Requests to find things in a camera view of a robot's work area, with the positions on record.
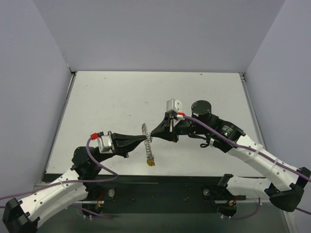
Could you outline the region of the metal band with key rings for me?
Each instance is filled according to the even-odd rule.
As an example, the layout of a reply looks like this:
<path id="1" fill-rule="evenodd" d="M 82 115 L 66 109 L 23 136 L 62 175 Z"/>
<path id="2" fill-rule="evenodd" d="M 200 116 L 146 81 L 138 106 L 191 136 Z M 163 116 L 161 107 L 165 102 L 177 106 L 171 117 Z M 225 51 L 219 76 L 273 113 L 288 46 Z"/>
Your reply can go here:
<path id="1" fill-rule="evenodd" d="M 148 129 L 145 123 L 143 123 L 141 130 L 142 130 L 142 134 L 146 136 L 146 140 L 144 141 L 144 146 L 146 149 L 147 161 L 152 162 L 154 160 L 154 156 L 151 150 L 150 134 L 148 133 Z"/>

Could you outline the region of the yellow key tag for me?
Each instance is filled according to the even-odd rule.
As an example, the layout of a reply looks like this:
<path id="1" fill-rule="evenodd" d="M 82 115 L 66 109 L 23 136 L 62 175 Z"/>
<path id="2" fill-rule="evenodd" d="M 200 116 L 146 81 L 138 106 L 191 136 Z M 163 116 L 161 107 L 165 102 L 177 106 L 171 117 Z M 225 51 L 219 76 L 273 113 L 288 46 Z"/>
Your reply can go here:
<path id="1" fill-rule="evenodd" d="M 146 162 L 148 166 L 152 166 L 152 162 L 153 162 L 152 160 L 147 160 Z"/>

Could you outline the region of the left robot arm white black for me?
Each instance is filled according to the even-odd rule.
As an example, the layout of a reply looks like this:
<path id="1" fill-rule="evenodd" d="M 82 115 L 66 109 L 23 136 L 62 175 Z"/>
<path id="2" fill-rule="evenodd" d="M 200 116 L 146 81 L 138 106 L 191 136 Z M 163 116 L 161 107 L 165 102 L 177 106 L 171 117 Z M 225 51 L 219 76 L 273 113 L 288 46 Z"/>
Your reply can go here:
<path id="1" fill-rule="evenodd" d="M 50 217 L 77 201 L 96 199 L 100 182 L 111 182 L 119 175 L 101 164 L 113 156 L 128 157 L 148 135 L 93 133 L 86 146 L 77 148 L 72 167 L 50 184 L 18 195 L 6 196 L 2 221 L 10 233 L 35 233 Z"/>

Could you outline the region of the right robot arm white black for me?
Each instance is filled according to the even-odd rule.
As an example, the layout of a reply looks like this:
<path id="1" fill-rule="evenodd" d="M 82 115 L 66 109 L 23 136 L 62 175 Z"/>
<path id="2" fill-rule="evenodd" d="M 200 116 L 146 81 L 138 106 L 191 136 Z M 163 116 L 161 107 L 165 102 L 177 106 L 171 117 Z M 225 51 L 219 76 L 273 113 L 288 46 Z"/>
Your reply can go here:
<path id="1" fill-rule="evenodd" d="M 179 136 L 203 139 L 201 147 L 213 147 L 240 159 L 259 172 L 260 178 L 225 174 L 219 186 L 231 196 L 269 200 L 275 207 L 293 212 L 299 205 L 304 188 L 311 181 L 311 172 L 279 160 L 263 145 L 256 143 L 235 124 L 212 114 L 211 104 L 198 100 L 191 106 L 191 116 L 181 110 L 180 101 L 167 101 L 162 122 L 151 132 L 152 138 L 177 142 Z"/>

